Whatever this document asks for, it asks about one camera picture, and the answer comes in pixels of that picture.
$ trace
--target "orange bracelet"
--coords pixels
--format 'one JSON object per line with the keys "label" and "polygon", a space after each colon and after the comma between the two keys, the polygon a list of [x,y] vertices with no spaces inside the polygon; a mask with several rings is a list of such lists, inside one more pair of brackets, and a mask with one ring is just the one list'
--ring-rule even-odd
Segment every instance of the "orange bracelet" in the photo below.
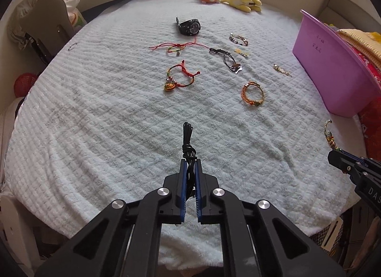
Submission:
{"label": "orange bracelet", "polygon": [[[253,101],[253,100],[250,100],[247,98],[246,96],[246,89],[249,87],[249,86],[256,86],[262,93],[262,98],[259,100],[259,101]],[[254,81],[249,81],[247,84],[245,84],[242,88],[242,91],[241,91],[241,97],[242,99],[246,102],[246,103],[249,103],[250,105],[254,105],[254,106],[259,106],[259,105],[262,105],[263,101],[264,101],[264,92],[261,88],[261,86],[259,84],[257,84],[256,82]]]}

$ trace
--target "red string bracelet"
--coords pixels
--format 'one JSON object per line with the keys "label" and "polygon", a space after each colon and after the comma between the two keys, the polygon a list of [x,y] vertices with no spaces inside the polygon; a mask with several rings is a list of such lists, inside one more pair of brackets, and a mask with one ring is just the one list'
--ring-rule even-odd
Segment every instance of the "red string bracelet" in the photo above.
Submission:
{"label": "red string bracelet", "polygon": [[[199,71],[198,71],[196,74],[191,74],[190,72],[188,72],[188,71],[186,70],[186,68],[184,67],[184,63],[185,63],[185,61],[182,60],[181,64],[177,64],[177,65],[172,66],[171,68],[168,69],[168,71],[167,71],[167,77],[168,77],[168,78],[166,79],[166,81],[165,81],[166,83],[165,83],[165,85],[164,85],[164,90],[165,90],[165,91],[171,91],[171,90],[173,90],[173,89],[176,88],[176,87],[187,87],[187,86],[190,86],[190,85],[194,82],[194,77],[195,77],[196,75],[200,74]],[[191,78],[192,78],[189,84],[179,84],[179,83],[176,82],[176,81],[172,78],[172,76],[170,75],[170,72],[171,72],[172,68],[175,68],[175,67],[178,67],[178,66],[181,67],[181,71],[182,71],[185,75],[187,75],[188,77],[191,77]]]}
{"label": "red string bracelet", "polygon": [[194,42],[186,42],[185,44],[175,44],[173,42],[164,42],[160,45],[148,47],[148,48],[152,49],[152,50],[156,50],[157,48],[160,48],[160,47],[168,47],[169,46],[169,48],[167,49],[167,52],[169,52],[169,53],[176,52],[176,56],[179,56],[180,51],[182,51],[186,46],[192,46],[192,45],[198,45],[198,46],[202,46],[202,47],[209,49],[209,47],[207,47],[205,45],[196,43],[196,37],[194,38]]}

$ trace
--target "gray chair back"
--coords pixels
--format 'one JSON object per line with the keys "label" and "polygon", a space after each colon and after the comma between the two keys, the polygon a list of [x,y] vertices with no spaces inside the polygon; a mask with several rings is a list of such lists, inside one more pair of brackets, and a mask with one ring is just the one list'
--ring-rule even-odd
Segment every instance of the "gray chair back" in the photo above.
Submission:
{"label": "gray chair back", "polygon": [[63,0],[38,0],[20,26],[53,57],[75,34]]}

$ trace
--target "watch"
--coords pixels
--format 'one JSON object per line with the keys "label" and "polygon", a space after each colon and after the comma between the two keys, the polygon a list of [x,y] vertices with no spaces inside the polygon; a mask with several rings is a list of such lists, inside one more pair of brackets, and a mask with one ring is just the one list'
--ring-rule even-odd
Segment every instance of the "watch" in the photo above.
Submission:
{"label": "watch", "polygon": [[177,27],[183,35],[195,36],[199,34],[201,25],[197,19],[192,19],[179,23],[179,19],[176,17]]}

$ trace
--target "white fluffy blanket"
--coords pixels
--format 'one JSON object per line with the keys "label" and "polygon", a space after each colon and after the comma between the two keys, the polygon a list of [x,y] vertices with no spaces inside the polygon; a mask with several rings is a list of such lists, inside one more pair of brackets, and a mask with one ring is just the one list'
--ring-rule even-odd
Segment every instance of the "white fluffy blanket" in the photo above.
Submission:
{"label": "white fluffy blanket", "polygon": [[[199,46],[180,57],[149,50],[193,40],[179,35],[176,17],[199,19],[197,42],[230,51],[243,70],[235,75]],[[353,187],[327,162],[323,123],[330,114],[291,52],[298,30],[270,7],[246,14],[198,0],[134,0],[98,17],[62,49],[23,104],[6,157],[7,184],[28,210],[71,237],[112,200],[141,199],[178,172],[188,121],[203,169],[221,187],[245,201],[268,199],[306,234],[316,233],[353,204]],[[231,32],[248,39],[239,47],[248,59],[233,52]],[[190,87],[165,92],[166,70],[182,59],[201,74]],[[248,81],[265,91],[258,108],[241,99]],[[363,154],[361,136],[341,138],[359,133],[355,120],[334,120],[339,144]],[[195,210],[189,200],[185,223],[163,226],[160,263],[221,265],[219,228],[199,225]]]}

